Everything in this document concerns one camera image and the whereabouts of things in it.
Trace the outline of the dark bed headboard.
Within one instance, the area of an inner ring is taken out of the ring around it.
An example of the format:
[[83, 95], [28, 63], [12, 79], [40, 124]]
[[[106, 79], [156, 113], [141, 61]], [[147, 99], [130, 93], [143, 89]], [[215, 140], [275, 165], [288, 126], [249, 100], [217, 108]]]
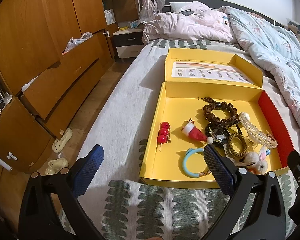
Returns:
[[184, 2], [185, 3], [185, 2], [198, 1], [198, 2], [201, 2], [205, 5], [207, 5], [208, 7], [212, 8], [212, 9], [219, 9], [222, 6], [229, 6], [229, 7], [239, 9], [239, 10], [244, 10], [246, 12], [251, 12], [251, 13], [254, 13], [254, 14], [257, 14], [257, 15], [261, 16], [262, 18], [264, 18], [265, 20], [267, 20], [268, 22], [270, 22], [273, 25], [280, 26], [282, 28], [286, 28], [286, 26], [284, 24], [281, 24], [280, 22], [277, 22], [274, 19], [272, 19], [272, 18], [270, 18], [270, 17], [268, 17], [268, 16], [266, 16], [266, 15], [264, 15], [264, 14], [258, 12], [258, 11], [255, 11], [253, 9], [250, 9], [250, 8], [247, 8], [247, 7], [244, 7], [244, 6], [241, 6], [239, 4], [224, 1], [224, 0], [164, 0], [164, 1], [165, 1], [165, 5], [164, 5], [164, 8], [162, 10], [163, 12], [171, 11], [171, 6], [170, 6], [171, 2]]

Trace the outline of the small santa hat clip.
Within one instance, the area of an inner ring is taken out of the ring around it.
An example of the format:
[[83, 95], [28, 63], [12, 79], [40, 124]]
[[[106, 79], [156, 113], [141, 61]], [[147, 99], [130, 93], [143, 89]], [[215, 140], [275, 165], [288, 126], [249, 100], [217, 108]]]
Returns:
[[206, 142], [208, 144], [213, 143], [213, 137], [207, 137], [206, 135], [204, 135], [203, 132], [195, 126], [194, 121], [191, 118], [181, 129], [181, 131], [192, 140]]

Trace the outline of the clear hanging plastic bag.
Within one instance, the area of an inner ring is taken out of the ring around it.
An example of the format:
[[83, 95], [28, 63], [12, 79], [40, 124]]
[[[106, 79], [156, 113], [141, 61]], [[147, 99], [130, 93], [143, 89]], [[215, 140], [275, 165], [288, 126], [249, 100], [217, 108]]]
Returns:
[[139, 24], [146, 24], [155, 19], [161, 13], [165, 5], [165, 0], [142, 0], [142, 9], [139, 17]]

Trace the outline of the light blue floral quilt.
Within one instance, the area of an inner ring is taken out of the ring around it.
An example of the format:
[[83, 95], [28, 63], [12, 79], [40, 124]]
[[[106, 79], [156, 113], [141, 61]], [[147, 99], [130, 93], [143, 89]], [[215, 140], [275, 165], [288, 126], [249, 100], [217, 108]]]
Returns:
[[272, 74], [300, 127], [300, 43], [296, 36], [243, 10], [222, 6], [219, 11], [229, 16], [236, 40], [244, 51]]

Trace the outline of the white pillow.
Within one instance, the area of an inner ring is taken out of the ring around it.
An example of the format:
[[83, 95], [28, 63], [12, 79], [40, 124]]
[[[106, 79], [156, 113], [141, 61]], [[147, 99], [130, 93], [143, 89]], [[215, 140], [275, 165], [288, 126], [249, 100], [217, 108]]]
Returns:
[[171, 12], [180, 12], [186, 10], [191, 2], [170, 2]]

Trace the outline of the wooden wardrobe with drawers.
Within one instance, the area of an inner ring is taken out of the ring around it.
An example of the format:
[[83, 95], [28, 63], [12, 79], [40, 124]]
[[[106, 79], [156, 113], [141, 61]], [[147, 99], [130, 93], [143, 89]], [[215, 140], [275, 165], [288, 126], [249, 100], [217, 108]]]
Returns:
[[[70, 38], [93, 37], [62, 54]], [[114, 63], [102, 0], [0, 0], [0, 159], [31, 173]]]

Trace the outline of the yellow cardboard box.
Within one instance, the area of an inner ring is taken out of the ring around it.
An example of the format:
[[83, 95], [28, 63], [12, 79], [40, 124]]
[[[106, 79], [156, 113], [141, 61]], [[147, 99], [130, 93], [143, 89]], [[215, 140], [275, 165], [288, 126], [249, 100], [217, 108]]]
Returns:
[[[250, 122], [263, 133], [270, 132], [277, 148], [253, 143], [239, 121], [239, 113], [250, 115]], [[229, 126], [236, 133], [235, 152], [243, 143], [266, 161], [268, 171], [278, 176], [288, 171], [287, 157], [294, 149], [288, 129], [279, 111], [263, 88], [262, 71], [236, 54], [220, 51], [171, 48], [165, 60], [157, 108], [140, 169], [146, 184], [182, 189], [213, 189], [212, 175], [190, 178], [184, 174], [182, 161], [189, 148], [204, 148], [182, 133], [189, 119], [207, 137], [211, 128]], [[170, 124], [170, 143], [157, 149], [157, 136], [162, 122]]]

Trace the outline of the pink quilt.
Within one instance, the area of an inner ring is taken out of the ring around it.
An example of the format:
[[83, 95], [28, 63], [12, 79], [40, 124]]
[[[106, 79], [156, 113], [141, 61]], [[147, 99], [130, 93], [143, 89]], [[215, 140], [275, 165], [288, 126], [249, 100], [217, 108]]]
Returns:
[[213, 40], [237, 43], [229, 16], [201, 2], [191, 2], [184, 8], [190, 15], [178, 12], [159, 13], [143, 28], [143, 43], [166, 40]]

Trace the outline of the gold rhinestone brooch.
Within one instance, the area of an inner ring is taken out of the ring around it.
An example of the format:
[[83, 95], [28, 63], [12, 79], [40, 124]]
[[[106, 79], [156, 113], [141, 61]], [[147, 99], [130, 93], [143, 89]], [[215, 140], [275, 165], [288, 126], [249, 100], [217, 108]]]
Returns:
[[265, 134], [266, 134], [267, 137], [269, 137], [271, 140], [275, 140], [275, 141], [276, 141], [275, 137], [274, 137], [270, 132], [266, 131]]

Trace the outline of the white nightstand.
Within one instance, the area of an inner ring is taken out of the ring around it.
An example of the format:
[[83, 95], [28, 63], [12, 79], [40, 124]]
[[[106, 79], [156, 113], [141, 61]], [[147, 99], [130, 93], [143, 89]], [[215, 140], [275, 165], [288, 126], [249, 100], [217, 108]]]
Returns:
[[139, 28], [128, 28], [113, 33], [119, 59], [137, 57], [145, 46], [142, 37], [143, 30]]

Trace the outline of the red ball hair clip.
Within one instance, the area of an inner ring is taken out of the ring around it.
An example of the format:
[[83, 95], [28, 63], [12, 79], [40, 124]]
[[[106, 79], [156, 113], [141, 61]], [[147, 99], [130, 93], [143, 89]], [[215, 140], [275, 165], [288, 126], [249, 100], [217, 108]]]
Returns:
[[166, 121], [162, 122], [159, 127], [157, 136], [157, 149], [161, 151], [162, 145], [170, 143], [170, 124]]

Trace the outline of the clear plastic hair claw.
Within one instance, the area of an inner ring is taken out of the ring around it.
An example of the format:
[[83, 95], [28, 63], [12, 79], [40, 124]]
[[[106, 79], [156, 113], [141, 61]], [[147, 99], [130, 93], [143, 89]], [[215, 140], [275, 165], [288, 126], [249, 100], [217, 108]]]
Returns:
[[249, 120], [239, 120], [243, 128], [246, 130], [248, 137], [253, 143], [263, 145], [266, 148], [277, 148], [278, 142], [259, 130]]

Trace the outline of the white clog lower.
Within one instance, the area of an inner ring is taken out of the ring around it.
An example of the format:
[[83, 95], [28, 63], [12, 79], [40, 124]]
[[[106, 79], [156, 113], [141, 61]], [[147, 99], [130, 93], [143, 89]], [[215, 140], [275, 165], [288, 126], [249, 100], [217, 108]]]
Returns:
[[69, 163], [65, 158], [59, 158], [50, 160], [47, 163], [47, 169], [45, 170], [45, 175], [54, 175], [57, 174], [64, 167], [68, 167]]

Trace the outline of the white clog upper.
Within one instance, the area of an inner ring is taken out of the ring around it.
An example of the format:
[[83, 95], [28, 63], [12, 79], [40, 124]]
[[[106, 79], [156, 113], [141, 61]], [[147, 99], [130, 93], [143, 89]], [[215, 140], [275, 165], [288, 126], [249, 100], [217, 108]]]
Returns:
[[61, 139], [55, 139], [52, 145], [53, 152], [60, 153], [64, 146], [67, 144], [67, 142], [71, 139], [72, 135], [72, 129], [67, 128], [64, 134], [62, 135]]

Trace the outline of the white plastic bag in drawer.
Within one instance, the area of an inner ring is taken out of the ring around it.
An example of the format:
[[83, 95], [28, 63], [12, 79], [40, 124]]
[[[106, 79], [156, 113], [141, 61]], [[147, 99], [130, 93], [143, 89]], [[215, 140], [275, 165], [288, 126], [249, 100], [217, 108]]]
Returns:
[[76, 46], [82, 44], [83, 42], [85, 42], [86, 40], [92, 38], [93, 35], [90, 32], [86, 32], [84, 33], [80, 38], [74, 39], [73, 37], [70, 38], [70, 40], [68, 41], [65, 50], [62, 52], [62, 54], [66, 54], [67, 52], [69, 52], [70, 50], [74, 49]]

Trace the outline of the white clog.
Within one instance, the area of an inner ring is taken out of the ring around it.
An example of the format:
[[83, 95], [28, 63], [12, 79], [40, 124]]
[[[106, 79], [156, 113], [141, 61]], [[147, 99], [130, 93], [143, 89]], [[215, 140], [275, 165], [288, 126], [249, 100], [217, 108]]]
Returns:
[[53, 152], [60, 153], [64, 146], [67, 144], [67, 142], [71, 139], [72, 135], [72, 129], [67, 128], [64, 134], [62, 135], [61, 139], [55, 139], [52, 145]]
[[69, 163], [65, 158], [59, 158], [50, 160], [47, 163], [47, 169], [45, 170], [45, 175], [54, 175], [57, 174], [64, 167], [68, 167]]

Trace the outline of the white seashell hair clip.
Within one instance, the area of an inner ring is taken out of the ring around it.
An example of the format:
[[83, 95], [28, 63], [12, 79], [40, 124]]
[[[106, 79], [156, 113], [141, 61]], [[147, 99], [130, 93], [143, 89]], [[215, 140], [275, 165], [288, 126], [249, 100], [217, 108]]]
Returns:
[[247, 121], [250, 121], [250, 115], [246, 112], [239, 113], [238, 117], [241, 123], [246, 123]]

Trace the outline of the light blue bangle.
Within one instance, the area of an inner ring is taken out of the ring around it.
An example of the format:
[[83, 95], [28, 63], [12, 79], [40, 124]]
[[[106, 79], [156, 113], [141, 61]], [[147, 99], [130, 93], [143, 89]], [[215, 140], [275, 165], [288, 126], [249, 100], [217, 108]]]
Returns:
[[208, 176], [211, 171], [203, 158], [203, 148], [189, 148], [183, 158], [182, 168], [190, 178]]

